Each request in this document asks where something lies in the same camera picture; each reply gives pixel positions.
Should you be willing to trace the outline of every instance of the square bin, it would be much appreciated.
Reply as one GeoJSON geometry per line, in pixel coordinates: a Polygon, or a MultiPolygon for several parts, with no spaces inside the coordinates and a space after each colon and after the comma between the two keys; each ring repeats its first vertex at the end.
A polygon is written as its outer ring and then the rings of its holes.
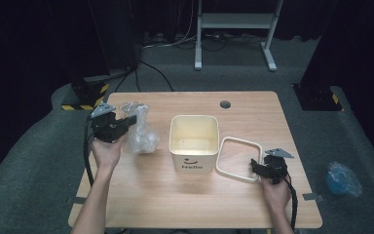
{"type": "Polygon", "coordinates": [[[169,131],[169,151],[180,173],[211,173],[219,151],[218,122],[208,115],[177,115],[169,131]]]}

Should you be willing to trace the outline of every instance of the human hand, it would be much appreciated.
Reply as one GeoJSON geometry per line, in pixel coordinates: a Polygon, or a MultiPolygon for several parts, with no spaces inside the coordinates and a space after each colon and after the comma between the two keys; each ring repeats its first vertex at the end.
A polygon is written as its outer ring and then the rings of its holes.
{"type": "Polygon", "coordinates": [[[113,172],[121,157],[121,146],[126,139],[121,136],[113,143],[93,140],[92,150],[99,171],[113,172]]]}
{"type": "Polygon", "coordinates": [[[278,184],[272,184],[265,177],[261,177],[264,197],[271,213],[284,213],[284,209],[291,198],[290,189],[284,179],[278,184]]]}

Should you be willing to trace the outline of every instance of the yellow and black hazard tape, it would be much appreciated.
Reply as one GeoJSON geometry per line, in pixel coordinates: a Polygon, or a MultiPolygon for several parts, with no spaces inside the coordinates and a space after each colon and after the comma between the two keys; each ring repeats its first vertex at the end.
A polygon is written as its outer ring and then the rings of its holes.
{"type": "Polygon", "coordinates": [[[64,110],[92,110],[95,109],[104,99],[105,93],[108,90],[108,84],[105,84],[102,86],[102,88],[99,91],[99,94],[96,94],[94,98],[94,101],[91,103],[78,103],[78,104],[63,104],[62,109],[64,110]]]}

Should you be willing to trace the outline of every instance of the wooden table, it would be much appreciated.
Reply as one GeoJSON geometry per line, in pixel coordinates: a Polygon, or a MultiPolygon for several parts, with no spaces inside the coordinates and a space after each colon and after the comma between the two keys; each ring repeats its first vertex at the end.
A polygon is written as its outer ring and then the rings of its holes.
{"type": "MultiPolygon", "coordinates": [[[[270,228],[270,213],[260,183],[237,181],[219,175],[182,174],[175,171],[168,150],[172,117],[182,114],[212,115],[219,124],[220,140],[238,137],[254,141],[264,149],[282,148],[294,155],[286,159],[299,207],[297,228],[318,228],[322,221],[311,193],[291,132],[273,92],[118,93],[108,103],[138,101],[148,104],[148,123],[159,133],[161,144],[151,154],[123,153],[111,179],[107,204],[107,227],[127,228],[270,228]],[[220,107],[228,100],[231,107],[220,107]]],[[[93,173],[96,172],[91,156],[93,173]]],[[[86,172],[77,197],[90,190],[86,172]]],[[[72,226],[82,208],[74,204],[69,217],[72,226]]],[[[291,218],[291,203],[287,215],[291,218]]]]}

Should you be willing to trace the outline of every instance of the plastic bag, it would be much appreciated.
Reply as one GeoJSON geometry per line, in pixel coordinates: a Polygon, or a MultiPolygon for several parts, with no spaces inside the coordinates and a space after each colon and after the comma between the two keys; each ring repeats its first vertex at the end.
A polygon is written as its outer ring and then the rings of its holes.
{"type": "Polygon", "coordinates": [[[362,194],[362,186],[357,180],[355,173],[338,162],[329,164],[326,183],[333,194],[350,194],[356,197],[362,194]]]}
{"type": "Polygon", "coordinates": [[[136,124],[132,125],[123,149],[132,153],[152,153],[160,144],[160,136],[147,123],[149,106],[137,101],[126,102],[120,106],[125,116],[136,115],[136,124]]]}

